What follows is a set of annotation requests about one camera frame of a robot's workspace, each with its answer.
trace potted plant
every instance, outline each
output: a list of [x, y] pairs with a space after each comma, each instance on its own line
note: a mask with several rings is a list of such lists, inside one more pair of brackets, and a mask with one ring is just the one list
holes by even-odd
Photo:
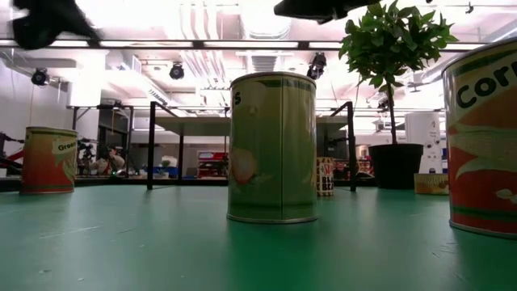
[[368, 6], [359, 25], [347, 21], [347, 36], [342, 40], [339, 58], [347, 55], [349, 71], [359, 73], [357, 86], [369, 80], [389, 101], [392, 144], [369, 148], [380, 188], [414, 186], [423, 146], [397, 143], [393, 95], [395, 88], [404, 86], [397, 77], [407, 70], [424, 69], [430, 60], [438, 61], [440, 49], [447, 42], [458, 41], [450, 33], [451, 26], [442, 15], [435, 23], [435, 11], [421, 15], [416, 6], [399, 10], [397, 1], [389, 7], [380, 3]]

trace black plant pot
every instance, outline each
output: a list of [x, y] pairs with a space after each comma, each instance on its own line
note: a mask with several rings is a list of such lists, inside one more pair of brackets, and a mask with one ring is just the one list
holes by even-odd
[[368, 148], [372, 157], [377, 187], [413, 189], [414, 174], [420, 170], [423, 145], [374, 145]]

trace can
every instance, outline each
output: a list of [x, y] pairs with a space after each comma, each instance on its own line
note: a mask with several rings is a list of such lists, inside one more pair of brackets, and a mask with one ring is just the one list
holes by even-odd
[[73, 192], [77, 139], [73, 130], [27, 127], [20, 194]]
[[414, 174], [414, 192], [417, 194], [448, 195], [447, 174]]
[[334, 195], [334, 159], [318, 157], [316, 159], [316, 189], [318, 196]]
[[315, 82], [292, 73], [248, 74], [230, 85], [228, 218], [317, 219]]
[[451, 226], [517, 238], [517, 38], [445, 67]]

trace green can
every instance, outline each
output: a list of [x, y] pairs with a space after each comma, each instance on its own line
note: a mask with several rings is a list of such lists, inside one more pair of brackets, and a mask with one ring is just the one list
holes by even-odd
[[317, 219], [316, 83], [283, 72], [231, 84], [228, 218], [257, 223]]

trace green tabletop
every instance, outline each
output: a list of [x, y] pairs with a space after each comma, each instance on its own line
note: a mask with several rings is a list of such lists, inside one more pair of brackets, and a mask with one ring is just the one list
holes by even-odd
[[0, 195], [0, 290], [517, 290], [517, 242], [454, 230], [448, 198], [336, 189], [315, 222], [225, 218], [227, 188]]

